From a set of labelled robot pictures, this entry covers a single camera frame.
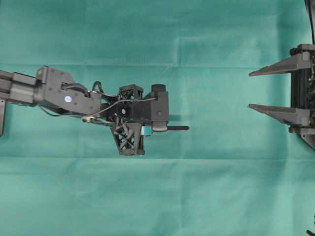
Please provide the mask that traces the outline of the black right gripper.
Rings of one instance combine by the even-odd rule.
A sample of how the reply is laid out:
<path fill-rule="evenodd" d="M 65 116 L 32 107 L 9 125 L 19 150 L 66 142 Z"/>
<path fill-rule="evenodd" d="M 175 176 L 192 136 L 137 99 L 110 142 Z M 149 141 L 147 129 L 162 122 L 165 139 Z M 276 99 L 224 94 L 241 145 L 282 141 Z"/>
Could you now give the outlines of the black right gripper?
<path fill-rule="evenodd" d="M 296 133 L 311 148 L 315 148 L 315 46 L 300 44 L 290 50 L 291 57 L 253 71 L 249 76 L 291 72 L 291 102 L 289 107 L 249 104 L 249 108 L 292 125 Z"/>

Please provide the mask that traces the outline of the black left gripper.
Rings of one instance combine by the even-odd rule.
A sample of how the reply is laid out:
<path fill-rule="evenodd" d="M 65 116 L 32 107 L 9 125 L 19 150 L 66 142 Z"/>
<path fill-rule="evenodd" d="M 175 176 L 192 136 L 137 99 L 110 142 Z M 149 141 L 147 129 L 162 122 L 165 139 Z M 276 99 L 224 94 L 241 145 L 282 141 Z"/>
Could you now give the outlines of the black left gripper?
<path fill-rule="evenodd" d="M 144 137 L 166 132 L 170 121 L 181 121 L 181 115 L 169 115 L 168 92 L 155 84 L 143 96 L 143 89 L 128 85 L 119 89 L 118 104 L 101 113 L 110 127 L 120 155 L 144 155 Z"/>

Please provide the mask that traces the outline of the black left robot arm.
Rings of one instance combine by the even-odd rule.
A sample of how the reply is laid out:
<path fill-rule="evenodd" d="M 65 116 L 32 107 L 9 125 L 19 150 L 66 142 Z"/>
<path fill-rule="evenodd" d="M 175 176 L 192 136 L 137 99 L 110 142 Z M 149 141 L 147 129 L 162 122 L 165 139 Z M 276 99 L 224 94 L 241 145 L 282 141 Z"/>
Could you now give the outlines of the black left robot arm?
<path fill-rule="evenodd" d="M 145 94 L 142 87 L 121 86 L 107 94 L 102 83 L 92 88 L 77 83 L 57 68 L 42 66 L 35 76 L 0 73 L 0 125 L 5 126 L 7 104 L 39 107 L 51 117 L 78 118 L 83 123 L 108 127 L 119 155 L 144 155 L 144 139 L 155 133 L 188 130 L 169 125 L 169 93 L 164 84 L 154 84 Z"/>

